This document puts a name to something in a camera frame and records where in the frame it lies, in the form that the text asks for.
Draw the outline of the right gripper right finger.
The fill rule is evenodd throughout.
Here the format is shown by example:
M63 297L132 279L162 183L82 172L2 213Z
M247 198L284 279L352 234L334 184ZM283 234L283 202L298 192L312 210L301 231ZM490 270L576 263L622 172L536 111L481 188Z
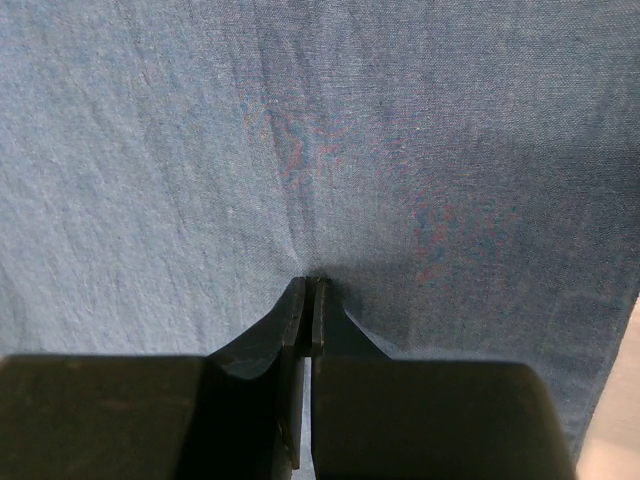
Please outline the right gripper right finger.
M501 361L394 360L327 280L311 330L311 449L319 479L572 479L541 378Z

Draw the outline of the blue cloth napkin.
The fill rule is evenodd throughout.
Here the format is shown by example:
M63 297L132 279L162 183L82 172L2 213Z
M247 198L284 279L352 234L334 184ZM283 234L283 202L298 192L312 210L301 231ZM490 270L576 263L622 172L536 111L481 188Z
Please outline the blue cloth napkin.
M531 364L578 454L639 292L635 1L5 1L1 351L207 353L295 276Z

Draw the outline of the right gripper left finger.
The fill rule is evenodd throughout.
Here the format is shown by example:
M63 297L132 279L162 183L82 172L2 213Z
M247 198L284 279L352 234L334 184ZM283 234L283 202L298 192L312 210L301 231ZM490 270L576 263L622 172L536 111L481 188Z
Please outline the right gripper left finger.
M207 356L1 361L5 479L287 479L300 464L306 282Z

